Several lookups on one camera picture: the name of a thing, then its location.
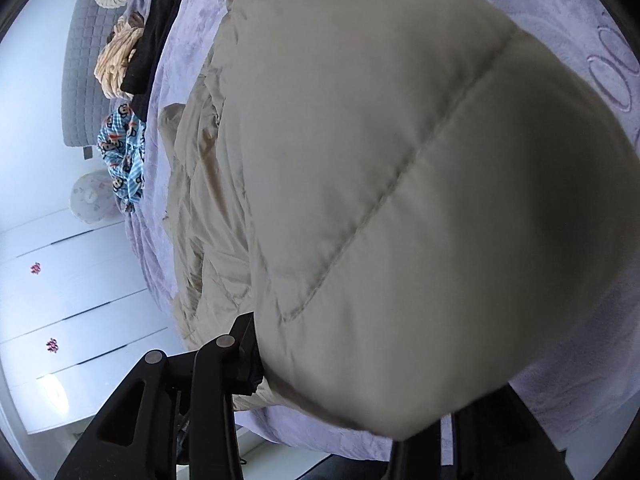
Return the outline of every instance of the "lavender bedspread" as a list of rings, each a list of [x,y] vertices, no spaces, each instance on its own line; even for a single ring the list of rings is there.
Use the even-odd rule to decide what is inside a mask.
[[[148,1],[132,0],[130,10],[145,14]],[[489,1],[587,80],[638,145],[640,65],[598,0]],[[176,281],[172,246],[161,220],[170,170],[156,122],[162,107],[186,102],[224,13],[225,0],[182,0],[150,100],[145,195],[127,219],[149,289],[168,316]],[[579,426],[613,412],[640,390],[639,303],[637,257],[590,322],[512,381],[558,447]],[[385,439],[331,428],[287,408],[238,413],[236,421],[274,442],[352,458],[388,459]]]

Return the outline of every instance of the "white wardrobe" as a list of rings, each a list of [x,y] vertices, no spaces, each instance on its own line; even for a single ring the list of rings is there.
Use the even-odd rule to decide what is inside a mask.
[[[0,360],[27,433],[95,415],[151,349],[185,351],[122,217],[64,210],[0,234]]]

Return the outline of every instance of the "jacket quilted seam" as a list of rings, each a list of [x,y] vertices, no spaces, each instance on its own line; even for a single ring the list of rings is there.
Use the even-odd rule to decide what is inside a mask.
[[[407,162],[404,164],[404,167],[400,169],[398,176],[389,184],[386,190],[382,193],[380,198],[376,201],[373,207],[369,210],[369,212],[364,215],[359,224],[353,229],[351,235],[347,237],[347,239],[340,246],[338,251],[335,253],[335,256],[331,259],[331,261],[327,264],[324,272],[318,277],[318,281],[311,292],[306,297],[306,300],[303,303],[291,310],[288,314],[282,314],[282,311],[278,310],[280,314],[280,321],[282,323],[286,323],[289,321],[295,320],[306,308],[306,306],[311,302],[311,300],[315,297],[316,293],[322,287],[322,284],[327,279],[331,270],[335,267],[338,261],[341,259],[343,254],[348,250],[351,246],[351,243],[355,240],[356,236],[369,224],[369,221],[376,215],[376,213],[382,208],[383,204],[386,202],[386,199],[393,194],[393,192],[398,188],[398,185],[404,178],[404,176],[412,170],[415,163],[417,162],[420,155],[424,152],[426,148],[430,145],[430,143],[438,137],[440,131],[449,123],[451,118],[455,115],[456,111],[460,108],[460,105],[465,101],[468,97],[469,93],[478,85],[478,83],[485,78],[492,70],[495,68],[498,60],[504,55],[505,51],[508,47],[513,43],[514,38],[518,34],[520,29],[513,25],[511,32],[504,40],[504,43],[494,51],[494,54],[485,62],[482,69],[478,72],[475,78],[473,78],[466,87],[460,91],[460,94],[457,98],[454,99],[453,103],[450,105],[449,110],[447,110],[442,116],[441,120],[436,124],[433,129],[433,135],[431,135],[428,139],[426,139],[421,146],[419,146],[413,154],[409,157]]]

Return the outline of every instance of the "monkey print fabric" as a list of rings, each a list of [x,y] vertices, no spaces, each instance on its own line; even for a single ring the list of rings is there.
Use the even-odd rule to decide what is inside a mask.
[[[128,104],[122,104],[104,120],[98,134],[98,148],[123,212],[133,212],[134,204],[142,199],[145,129],[146,123],[136,117]]]

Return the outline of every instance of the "beige down jacket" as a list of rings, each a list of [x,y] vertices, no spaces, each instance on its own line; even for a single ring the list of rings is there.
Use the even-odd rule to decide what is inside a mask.
[[[163,115],[168,224],[191,347],[255,311],[249,407],[402,439],[590,315],[640,171],[545,46],[484,0],[227,4]]]

